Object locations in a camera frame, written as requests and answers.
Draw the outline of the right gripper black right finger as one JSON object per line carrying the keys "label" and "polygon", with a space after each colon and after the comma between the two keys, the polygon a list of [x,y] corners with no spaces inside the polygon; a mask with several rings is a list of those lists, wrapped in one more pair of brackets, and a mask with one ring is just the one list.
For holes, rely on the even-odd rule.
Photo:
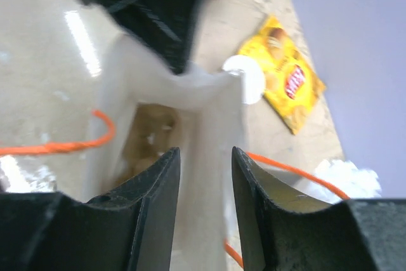
{"label": "right gripper black right finger", "polygon": [[405,200],[328,204],[232,150],[245,270],[404,270]]}

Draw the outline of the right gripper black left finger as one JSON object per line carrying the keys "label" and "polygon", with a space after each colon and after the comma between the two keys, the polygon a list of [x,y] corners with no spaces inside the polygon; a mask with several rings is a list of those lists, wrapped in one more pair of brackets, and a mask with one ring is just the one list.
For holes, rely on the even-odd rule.
{"label": "right gripper black left finger", "polygon": [[1,194],[2,270],[168,270],[180,150],[83,203],[61,193]]}

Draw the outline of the brown paper takeout bag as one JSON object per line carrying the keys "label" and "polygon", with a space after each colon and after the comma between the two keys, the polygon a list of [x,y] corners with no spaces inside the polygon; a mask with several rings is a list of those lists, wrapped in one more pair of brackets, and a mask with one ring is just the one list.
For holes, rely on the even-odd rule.
{"label": "brown paper takeout bag", "polygon": [[89,152],[84,202],[112,189],[106,184],[118,163],[136,110],[143,102],[179,111],[182,138],[180,185],[168,270],[224,270],[231,252],[226,230],[236,222],[232,149],[242,144],[244,125],[240,77],[208,74],[190,65],[180,76],[130,37],[119,39],[103,78],[102,104],[93,112],[95,138],[3,147],[2,157]]}

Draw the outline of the brown paper cup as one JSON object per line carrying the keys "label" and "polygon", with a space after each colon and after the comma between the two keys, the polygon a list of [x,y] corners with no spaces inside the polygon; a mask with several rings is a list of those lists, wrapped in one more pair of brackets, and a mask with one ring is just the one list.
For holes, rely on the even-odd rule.
{"label": "brown paper cup", "polygon": [[246,105],[257,103],[265,91],[265,76],[255,59],[245,55],[229,57],[222,70],[242,78],[242,101]]}

